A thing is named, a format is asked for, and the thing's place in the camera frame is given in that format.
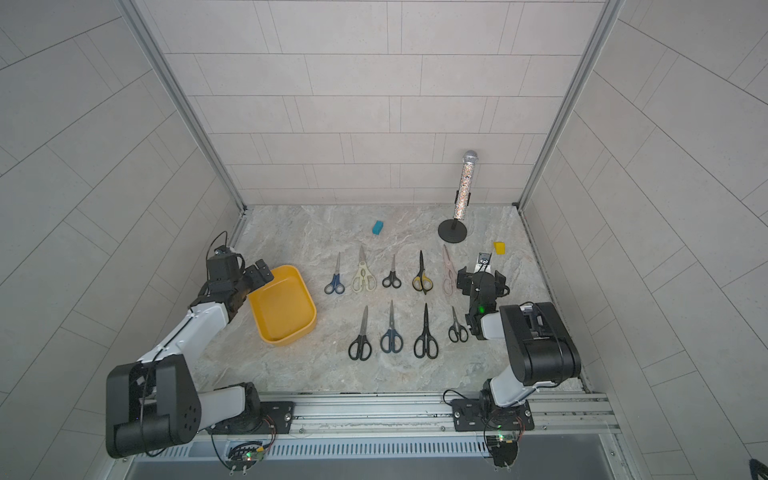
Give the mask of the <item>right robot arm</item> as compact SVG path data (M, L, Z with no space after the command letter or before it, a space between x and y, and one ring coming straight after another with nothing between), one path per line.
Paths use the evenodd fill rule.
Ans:
M465 268L457 289L470 299L465 315L469 333L479 340L502 340L508 365L480 391L480 411L494 413L522 406L540 388L554 388L581 374L582 360L559 313L550 302L497 304L510 292L506 277Z

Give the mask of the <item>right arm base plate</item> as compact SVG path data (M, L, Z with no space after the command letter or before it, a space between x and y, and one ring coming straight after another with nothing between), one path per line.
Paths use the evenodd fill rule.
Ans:
M534 420L526 402L523 405L499 408L493 404L482 406L475 399L455 398L449 401L454 428L457 432L482 430L533 431Z

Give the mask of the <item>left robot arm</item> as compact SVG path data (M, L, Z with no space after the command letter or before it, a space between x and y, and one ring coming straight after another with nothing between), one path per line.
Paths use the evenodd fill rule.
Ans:
M247 265L232 252L209 258L207 271L208 280L180 323L137 361L109 373L105 425L110 457L157 454L210 427L248 432L263 424L252 383L201 393L188 363L231 322L247 296L274 276L263 260Z

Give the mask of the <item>small grey scissors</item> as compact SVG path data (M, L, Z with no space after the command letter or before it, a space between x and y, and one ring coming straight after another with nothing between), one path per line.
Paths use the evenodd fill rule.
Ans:
M469 332L467 328L461 324L458 319L458 315L454 307L451 307L452 311L452 324L448 329L449 340L452 343L465 343L468 341Z

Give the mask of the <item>black deli scissors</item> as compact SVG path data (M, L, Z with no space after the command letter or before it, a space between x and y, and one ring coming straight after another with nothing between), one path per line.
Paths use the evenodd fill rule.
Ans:
M413 352L416 358L436 359L439 355L438 342L430 332L428 304L424 305L423 329L414 342Z

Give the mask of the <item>black handled silver scissors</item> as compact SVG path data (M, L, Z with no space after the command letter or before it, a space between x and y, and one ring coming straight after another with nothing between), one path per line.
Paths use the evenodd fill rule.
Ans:
M364 308L360 330L348 348L348 357L353 361L367 361L372 354L372 346L367 338L368 307Z

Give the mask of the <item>yellow black handled scissors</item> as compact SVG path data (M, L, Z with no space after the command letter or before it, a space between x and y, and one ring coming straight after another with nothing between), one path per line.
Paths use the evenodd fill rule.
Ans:
M424 295L434 287L433 281L426 275L424 255L422 251L419 252L419 270L412 279L412 287L417 292L422 292Z

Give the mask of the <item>dark blue handled scissors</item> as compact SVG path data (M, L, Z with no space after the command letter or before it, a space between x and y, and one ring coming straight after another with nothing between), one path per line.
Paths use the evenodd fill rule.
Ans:
M396 330L394 303L390 302L388 329L380 339L380 348L383 353L397 354L402 351L403 345L403 338Z

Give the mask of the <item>yellow plastic storage box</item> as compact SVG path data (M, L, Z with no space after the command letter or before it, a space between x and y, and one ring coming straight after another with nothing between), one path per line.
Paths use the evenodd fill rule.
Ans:
M283 265L272 271L274 279L248 295L262 340L287 346L312 332L317 308L299 270Z

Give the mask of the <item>cream handled kitchen scissors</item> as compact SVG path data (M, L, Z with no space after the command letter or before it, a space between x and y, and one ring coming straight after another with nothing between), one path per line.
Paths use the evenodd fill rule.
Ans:
M360 246L358 265L352 281L353 292L361 293L363 290L374 291L376 287L376 278L368 267L364 248Z

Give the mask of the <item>pink handled scissors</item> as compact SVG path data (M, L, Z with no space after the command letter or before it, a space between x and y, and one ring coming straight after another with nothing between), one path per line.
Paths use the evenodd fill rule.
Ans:
M453 262L451 260L451 257L446 245L443 246L442 258L443 258L443 264L445 267L443 291L446 295L452 295L454 293L454 290L456 289L457 271L453 265Z

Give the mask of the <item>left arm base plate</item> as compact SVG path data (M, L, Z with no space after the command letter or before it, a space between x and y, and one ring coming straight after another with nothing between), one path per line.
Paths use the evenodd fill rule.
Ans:
M237 417L224 420L217 428L225 435L277 435L291 430L296 404L291 401L268 401L259 410L246 410Z

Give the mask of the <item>black handled steel scissors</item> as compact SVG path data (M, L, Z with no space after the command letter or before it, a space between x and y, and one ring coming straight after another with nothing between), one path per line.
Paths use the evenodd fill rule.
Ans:
M384 288L399 289L402 286L402 281L396 274L396 255L393 255L389 274L383 278L382 286Z

